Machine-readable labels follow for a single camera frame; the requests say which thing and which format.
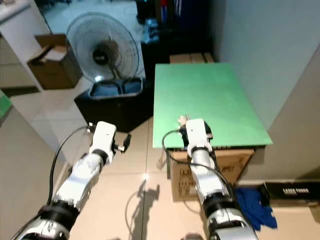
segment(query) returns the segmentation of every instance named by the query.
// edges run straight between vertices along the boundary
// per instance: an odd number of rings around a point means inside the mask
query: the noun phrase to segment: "open cardboard box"
[[[219,169],[229,183],[235,184],[237,182],[254,152],[255,151],[253,149],[228,149],[215,151]],[[171,152],[171,155],[179,161],[186,163],[190,161],[186,151],[173,151]],[[172,199],[174,202],[198,199],[195,189],[196,183],[192,177],[190,166],[177,164],[171,160],[170,178]]]
[[[74,88],[82,71],[65,34],[37,35],[41,50],[27,62],[43,89]]]
[[[202,64],[215,62],[209,52],[170,55],[169,59],[171,64]]]

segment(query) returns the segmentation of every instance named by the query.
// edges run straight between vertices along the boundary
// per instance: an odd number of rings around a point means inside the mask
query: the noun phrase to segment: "fan guard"
[[[113,17],[82,14],[72,21],[66,35],[90,81],[130,78],[137,73],[137,45],[126,27]]]

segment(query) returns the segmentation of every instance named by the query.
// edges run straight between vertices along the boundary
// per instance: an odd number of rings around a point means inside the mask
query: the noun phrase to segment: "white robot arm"
[[[232,189],[220,173],[210,145],[210,128],[203,119],[188,120],[185,128],[187,152],[194,164],[190,168],[207,217],[210,240],[258,240],[255,231],[243,216]]]
[[[67,240],[79,213],[86,204],[92,187],[98,182],[104,165],[111,164],[115,151],[125,152],[131,135],[123,146],[115,144],[116,126],[97,123],[89,153],[82,156],[72,168],[69,177],[38,215],[15,236],[15,240]]]

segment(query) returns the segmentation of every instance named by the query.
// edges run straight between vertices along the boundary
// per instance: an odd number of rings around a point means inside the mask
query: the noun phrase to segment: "blue cloth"
[[[272,216],[272,208],[269,206],[262,206],[261,195],[254,188],[237,188],[235,190],[237,201],[243,214],[251,223],[254,230],[261,230],[261,225],[270,228],[277,228],[277,221]]]

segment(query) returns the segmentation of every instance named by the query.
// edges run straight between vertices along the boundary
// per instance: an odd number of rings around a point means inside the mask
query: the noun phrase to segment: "beige floor tile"
[[[148,149],[147,149],[147,161],[146,171],[147,173],[166,173],[167,167],[163,166],[162,169],[157,168],[157,163],[162,157],[162,148],[153,148],[153,129],[154,129],[154,117],[149,119],[149,133],[148,133]]]
[[[10,98],[13,106],[28,121],[34,119],[42,108],[45,95],[41,92],[12,96]]]
[[[205,237],[200,204],[173,202],[166,174],[149,173],[145,191],[142,240],[179,240],[187,233]]]
[[[308,207],[274,207],[273,214],[278,228],[262,227],[257,231],[259,240],[318,240],[320,224]]]
[[[143,182],[141,174],[100,176],[70,232],[70,240],[127,240],[130,232],[130,239],[140,240]]]
[[[54,151],[57,150],[67,135],[85,124],[83,120],[41,120],[31,122],[32,127]],[[85,130],[81,130],[68,139],[62,148],[63,155],[60,159],[67,160],[69,163],[73,162],[84,137],[84,132]]]
[[[91,82],[82,77],[75,88],[45,90],[45,99],[42,108],[34,120],[81,120],[83,119],[74,99],[77,95],[88,89]]]
[[[148,142],[148,125],[149,121],[145,121],[131,132],[131,143],[125,153],[117,152],[113,158],[111,165],[105,166],[102,175],[114,173],[144,173],[146,171],[146,156]],[[115,142],[119,145],[123,144],[127,134],[117,132]],[[74,161],[79,159],[83,154],[88,153],[89,146],[92,142],[92,135],[85,134],[80,147],[75,155]]]

